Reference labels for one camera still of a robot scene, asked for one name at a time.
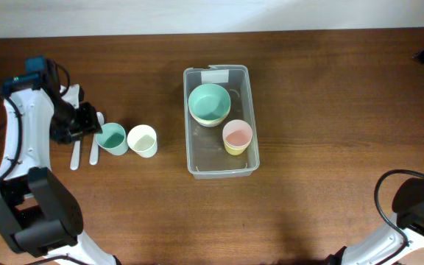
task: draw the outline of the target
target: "gray bin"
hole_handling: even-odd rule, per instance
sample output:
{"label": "gray bin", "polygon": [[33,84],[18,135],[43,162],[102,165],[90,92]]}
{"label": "gray bin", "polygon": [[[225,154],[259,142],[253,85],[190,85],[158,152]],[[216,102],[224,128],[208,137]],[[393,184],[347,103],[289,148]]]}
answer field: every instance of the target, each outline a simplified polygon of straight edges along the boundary
{"label": "gray bin", "polygon": [[[209,66],[209,69],[188,68],[184,71],[185,142],[188,170],[197,179],[249,176],[259,167],[255,113],[251,97],[250,77],[245,66]],[[230,94],[232,105],[227,118],[215,127],[203,127],[192,118],[188,98],[199,85],[215,83]],[[225,151],[222,130],[234,119],[246,121],[253,129],[253,139],[243,154]]]}

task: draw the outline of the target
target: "wooden table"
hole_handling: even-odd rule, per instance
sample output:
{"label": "wooden table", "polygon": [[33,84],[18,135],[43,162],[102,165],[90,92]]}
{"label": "wooden table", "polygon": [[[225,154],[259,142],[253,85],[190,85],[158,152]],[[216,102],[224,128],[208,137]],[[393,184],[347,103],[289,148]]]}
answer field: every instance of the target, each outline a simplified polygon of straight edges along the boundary
{"label": "wooden table", "polygon": [[[102,151],[97,166],[86,137],[77,171],[73,147],[51,142],[85,230],[123,264],[323,259],[382,224],[372,198],[381,174],[424,172],[424,66],[410,60],[422,47],[424,29],[6,39],[0,87],[44,54],[108,121],[157,130],[153,158]],[[250,70],[261,156],[250,177],[195,180],[186,168],[183,71],[210,64]],[[385,211],[405,179],[384,184]],[[0,237],[0,261],[34,259]],[[424,250],[402,262],[424,264]]]}

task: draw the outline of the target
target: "cable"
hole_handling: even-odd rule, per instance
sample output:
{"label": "cable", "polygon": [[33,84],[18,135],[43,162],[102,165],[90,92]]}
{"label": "cable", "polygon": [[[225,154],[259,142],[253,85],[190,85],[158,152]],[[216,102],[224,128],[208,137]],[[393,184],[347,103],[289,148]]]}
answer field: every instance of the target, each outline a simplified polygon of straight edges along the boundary
{"label": "cable", "polygon": [[[15,105],[14,101],[10,97],[7,96],[4,99],[6,99],[9,102],[9,104],[11,105],[11,107],[13,107],[15,117],[18,120],[18,145],[15,149],[14,159],[10,159],[11,164],[10,164],[9,168],[0,176],[0,185],[4,182],[4,179],[13,171],[15,166],[18,164],[18,160],[19,160],[19,156],[21,155],[21,148],[22,148],[22,118],[21,118],[22,115],[21,115],[21,112],[19,111],[19,109]],[[53,258],[46,258],[46,259],[43,259],[41,261],[32,262],[32,263],[27,264],[27,265],[44,264],[44,263],[59,260],[59,259],[71,261],[71,262],[74,262],[74,263],[79,264],[79,265],[87,265],[87,264],[85,264],[81,261],[78,261],[74,258],[71,258],[67,255],[59,255],[59,256],[55,256]]]}
{"label": "cable", "polygon": [[65,69],[65,67],[59,65],[58,63],[56,63],[55,61],[53,61],[53,63],[59,67],[60,69],[62,69],[62,71],[65,73],[66,75],[66,89],[60,94],[60,96],[65,96],[66,93],[68,92],[68,89],[70,89],[70,85],[71,85],[71,80],[70,80],[70,74],[68,73],[68,71]]}
{"label": "cable", "polygon": [[383,174],[379,178],[377,184],[375,184],[374,202],[375,202],[375,207],[377,208],[377,212],[379,212],[379,215],[381,215],[381,217],[384,220],[384,222],[386,222],[393,230],[395,230],[397,233],[399,233],[403,237],[403,243],[397,249],[397,251],[395,251],[394,253],[392,253],[387,258],[383,259],[381,262],[377,263],[377,265],[385,264],[387,261],[389,261],[392,258],[396,257],[398,254],[400,254],[403,251],[403,249],[405,249],[406,247],[409,247],[409,245],[410,245],[410,243],[409,243],[409,237],[399,227],[397,227],[397,225],[395,225],[394,223],[392,223],[389,220],[389,218],[387,218],[387,216],[385,215],[385,213],[382,211],[381,204],[379,203],[379,189],[381,188],[382,182],[388,176],[393,175],[393,174],[407,174],[407,175],[411,175],[411,176],[414,176],[414,177],[419,177],[419,178],[424,179],[424,174],[423,173],[414,172],[412,170],[407,170],[407,169],[394,169],[394,170],[391,170],[391,171],[386,172],[385,174]]}

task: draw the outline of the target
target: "white background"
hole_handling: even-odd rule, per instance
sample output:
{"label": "white background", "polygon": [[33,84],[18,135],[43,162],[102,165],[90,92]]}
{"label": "white background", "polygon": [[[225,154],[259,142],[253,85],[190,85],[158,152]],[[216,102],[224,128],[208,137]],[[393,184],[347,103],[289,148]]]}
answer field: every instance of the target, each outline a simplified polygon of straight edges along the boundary
{"label": "white background", "polygon": [[0,0],[0,38],[424,27],[424,0]]}

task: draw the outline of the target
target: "green bowl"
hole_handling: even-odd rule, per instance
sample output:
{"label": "green bowl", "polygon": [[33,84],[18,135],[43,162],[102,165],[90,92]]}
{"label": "green bowl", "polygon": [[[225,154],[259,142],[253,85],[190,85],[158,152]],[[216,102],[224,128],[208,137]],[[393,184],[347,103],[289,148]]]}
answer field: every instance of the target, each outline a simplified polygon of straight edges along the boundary
{"label": "green bowl", "polygon": [[228,115],[231,99],[220,85],[204,84],[195,88],[189,96],[188,106],[194,116],[206,121],[215,121]]}

